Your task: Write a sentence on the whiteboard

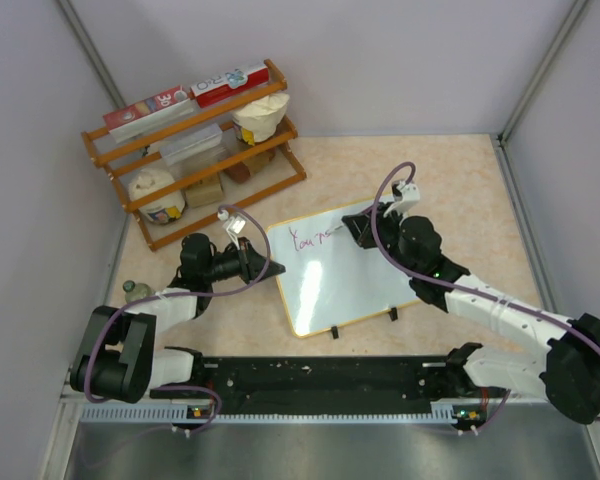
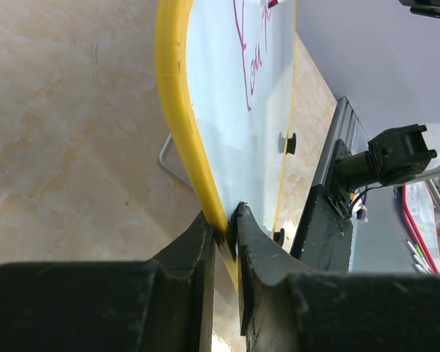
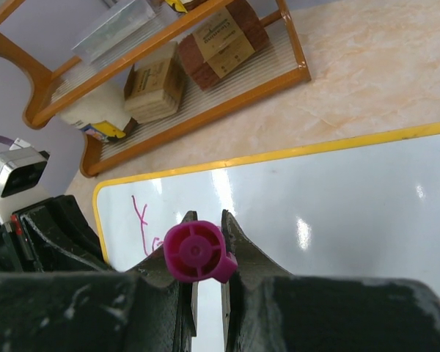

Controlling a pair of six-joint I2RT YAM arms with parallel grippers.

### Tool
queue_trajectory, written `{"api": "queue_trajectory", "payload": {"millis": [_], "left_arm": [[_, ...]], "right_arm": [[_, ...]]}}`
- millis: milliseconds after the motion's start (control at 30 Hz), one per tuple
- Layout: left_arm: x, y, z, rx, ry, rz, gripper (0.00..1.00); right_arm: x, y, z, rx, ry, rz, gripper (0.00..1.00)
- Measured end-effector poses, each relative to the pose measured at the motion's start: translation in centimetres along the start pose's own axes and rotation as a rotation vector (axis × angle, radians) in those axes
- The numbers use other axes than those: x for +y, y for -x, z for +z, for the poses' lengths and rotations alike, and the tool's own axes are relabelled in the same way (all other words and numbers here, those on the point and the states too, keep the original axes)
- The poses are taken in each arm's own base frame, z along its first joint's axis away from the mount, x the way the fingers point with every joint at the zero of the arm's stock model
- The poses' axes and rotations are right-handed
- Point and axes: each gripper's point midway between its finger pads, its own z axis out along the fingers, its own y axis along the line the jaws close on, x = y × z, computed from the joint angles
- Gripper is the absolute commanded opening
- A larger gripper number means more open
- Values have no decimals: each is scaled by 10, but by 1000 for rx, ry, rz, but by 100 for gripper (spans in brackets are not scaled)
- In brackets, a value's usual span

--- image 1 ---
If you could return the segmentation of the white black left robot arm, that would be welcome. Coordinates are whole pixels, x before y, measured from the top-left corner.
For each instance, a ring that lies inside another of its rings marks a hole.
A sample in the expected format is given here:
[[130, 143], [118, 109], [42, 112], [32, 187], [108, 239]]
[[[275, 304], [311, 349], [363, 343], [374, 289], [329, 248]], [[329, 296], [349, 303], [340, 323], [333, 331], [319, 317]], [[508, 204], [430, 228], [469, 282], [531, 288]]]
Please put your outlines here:
[[157, 335], [200, 317], [222, 295], [213, 290], [217, 282], [237, 277], [248, 286], [285, 272], [245, 237], [219, 251], [205, 234], [186, 236], [167, 288], [122, 309], [93, 310], [70, 369], [70, 387], [94, 403], [136, 403], [148, 390], [170, 383], [185, 396], [200, 394], [207, 374], [194, 364], [195, 354], [175, 347], [157, 352]]

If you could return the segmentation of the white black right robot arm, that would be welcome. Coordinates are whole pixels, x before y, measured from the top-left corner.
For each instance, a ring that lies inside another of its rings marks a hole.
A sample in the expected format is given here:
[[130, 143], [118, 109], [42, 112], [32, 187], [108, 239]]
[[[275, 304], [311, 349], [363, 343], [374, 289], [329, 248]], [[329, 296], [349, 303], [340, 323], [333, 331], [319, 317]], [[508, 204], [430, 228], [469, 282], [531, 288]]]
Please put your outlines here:
[[449, 357], [446, 380], [456, 394], [498, 387], [547, 400], [579, 424], [600, 421], [600, 319], [574, 319], [530, 306], [480, 280], [442, 252], [442, 238], [423, 216], [405, 217], [382, 205], [345, 215], [363, 249], [378, 249], [424, 303], [472, 320], [522, 346], [512, 354], [480, 345]]

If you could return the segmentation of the white marker pen magenta cap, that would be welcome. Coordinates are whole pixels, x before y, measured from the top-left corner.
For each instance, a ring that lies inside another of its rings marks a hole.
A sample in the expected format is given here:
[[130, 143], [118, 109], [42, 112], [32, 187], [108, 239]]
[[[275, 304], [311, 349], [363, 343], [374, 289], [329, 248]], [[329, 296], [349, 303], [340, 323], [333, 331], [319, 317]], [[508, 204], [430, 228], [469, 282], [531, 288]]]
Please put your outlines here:
[[344, 228], [344, 225], [338, 225], [338, 226], [336, 226], [336, 227], [333, 227], [333, 228], [331, 228], [331, 229], [327, 230], [327, 231], [325, 232], [325, 234], [332, 235], [332, 234], [334, 234], [335, 232], [337, 232], [337, 231], [341, 230], [342, 228]]

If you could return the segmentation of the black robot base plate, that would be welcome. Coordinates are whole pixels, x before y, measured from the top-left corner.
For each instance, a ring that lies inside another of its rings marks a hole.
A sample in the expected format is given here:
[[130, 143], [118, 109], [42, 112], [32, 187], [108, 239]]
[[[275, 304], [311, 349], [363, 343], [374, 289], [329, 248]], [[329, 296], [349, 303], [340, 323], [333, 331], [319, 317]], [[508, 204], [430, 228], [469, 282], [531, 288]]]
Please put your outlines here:
[[477, 387], [443, 356], [202, 357], [183, 383], [150, 391], [154, 399], [207, 399], [225, 415], [428, 413], [441, 399], [496, 399], [505, 390]]

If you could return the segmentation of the yellow framed whiteboard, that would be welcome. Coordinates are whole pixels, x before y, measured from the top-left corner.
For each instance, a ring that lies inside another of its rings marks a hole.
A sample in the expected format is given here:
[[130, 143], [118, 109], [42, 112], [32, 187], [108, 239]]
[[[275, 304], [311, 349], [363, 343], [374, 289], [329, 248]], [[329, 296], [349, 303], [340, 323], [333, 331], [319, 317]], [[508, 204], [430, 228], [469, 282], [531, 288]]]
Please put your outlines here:
[[356, 245], [341, 217], [372, 204], [370, 197], [270, 226], [271, 258], [286, 272], [276, 277], [293, 334], [305, 338], [418, 302], [409, 278], [376, 249]]

